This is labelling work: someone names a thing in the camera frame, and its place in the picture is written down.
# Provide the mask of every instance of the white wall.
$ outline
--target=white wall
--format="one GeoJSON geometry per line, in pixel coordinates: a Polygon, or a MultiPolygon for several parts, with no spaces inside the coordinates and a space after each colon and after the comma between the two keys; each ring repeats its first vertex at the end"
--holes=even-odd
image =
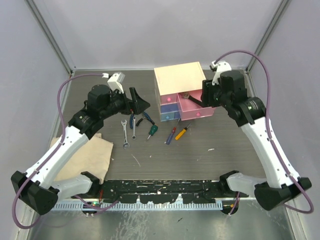
{"type": "MultiPolygon", "coordinates": [[[[320,2],[292,1],[261,57],[271,75],[271,119],[287,157],[301,176],[309,177],[312,215],[303,215],[308,240],[320,229],[320,2]]],[[[252,70],[258,97],[266,99],[266,77],[258,63],[252,70]]],[[[300,208],[309,206],[302,196],[300,208]]]]}
{"type": "MultiPolygon", "coordinates": [[[[280,0],[36,0],[77,69],[153,68],[254,51],[280,0]]],[[[246,67],[250,57],[229,58],[246,67]]]]}
{"type": "Polygon", "coordinates": [[[0,22],[0,238],[9,240],[17,230],[10,177],[47,150],[56,94],[68,73],[25,1],[0,1],[0,22]]]}

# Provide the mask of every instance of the wrench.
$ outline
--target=wrench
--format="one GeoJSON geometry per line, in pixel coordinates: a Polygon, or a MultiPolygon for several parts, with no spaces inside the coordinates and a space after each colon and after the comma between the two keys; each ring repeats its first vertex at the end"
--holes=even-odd
{"type": "Polygon", "coordinates": [[[132,134],[132,139],[136,139],[136,117],[134,116],[133,118],[133,134],[132,134]]]}
{"type": "Polygon", "coordinates": [[[130,144],[128,143],[128,138],[127,138],[127,120],[122,120],[121,124],[123,126],[123,133],[124,133],[124,144],[123,148],[127,149],[130,148],[130,144]]]}

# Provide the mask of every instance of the blue screwdriver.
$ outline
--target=blue screwdriver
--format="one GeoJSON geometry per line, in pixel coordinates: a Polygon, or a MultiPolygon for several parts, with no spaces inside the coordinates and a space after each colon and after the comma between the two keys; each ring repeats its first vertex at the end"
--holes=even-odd
{"type": "Polygon", "coordinates": [[[175,127],[172,129],[172,132],[170,133],[170,135],[169,135],[168,139],[166,140],[165,144],[169,145],[171,143],[171,140],[174,137],[174,134],[176,132],[176,129],[177,129],[179,121],[180,121],[180,118],[179,118],[178,122],[176,123],[175,127]]]}

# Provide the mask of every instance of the tabletop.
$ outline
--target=tabletop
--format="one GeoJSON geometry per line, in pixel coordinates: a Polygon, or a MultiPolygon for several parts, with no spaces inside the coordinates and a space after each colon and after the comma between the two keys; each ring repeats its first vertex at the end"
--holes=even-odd
{"type": "MultiPolygon", "coordinates": [[[[93,73],[114,71],[94,71],[93,73]]],[[[154,136],[148,137],[151,123],[143,121],[135,131],[127,126],[129,149],[124,149],[124,134],[121,120],[129,122],[130,116],[116,114],[104,121],[98,131],[102,138],[113,142],[109,170],[105,179],[126,180],[218,180],[219,176],[232,170],[245,175],[265,177],[259,158],[246,135],[237,127],[227,111],[216,108],[213,116],[180,121],[176,134],[189,123],[191,126],[179,139],[173,138],[170,145],[165,144],[177,120],[160,122],[155,98],[153,70],[123,70],[122,83],[127,97],[131,98],[129,87],[151,104],[146,110],[158,125],[154,136]]],[[[77,71],[76,75],[89,73],[77,71]]],[[[211,71],[204,71],[207,79],[212,79],[211,71]]],[[[106,78],[82,77],[74,80],[64,109],[64,120],[69,121],[82,107],[87,94],[96,84],[106,84],[106,78]]]]}

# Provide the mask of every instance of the yellow screwdriver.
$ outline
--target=yellow screwdriver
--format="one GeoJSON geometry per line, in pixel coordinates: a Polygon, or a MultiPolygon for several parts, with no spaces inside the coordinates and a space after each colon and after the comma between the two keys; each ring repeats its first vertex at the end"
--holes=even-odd
{"type": "Polygon", "coordinates": [[[185,127],[184,129],[182,129],[182,131],[175,137],[175,140],[179,140],[179,138],[181,138],[181,136],[182,136],[183,134],[185,134],[185,132],[187,131],[187,129],[190,127],[190,125],[191,125],[191,123],[190,123],[187,127],[185,127]]]}

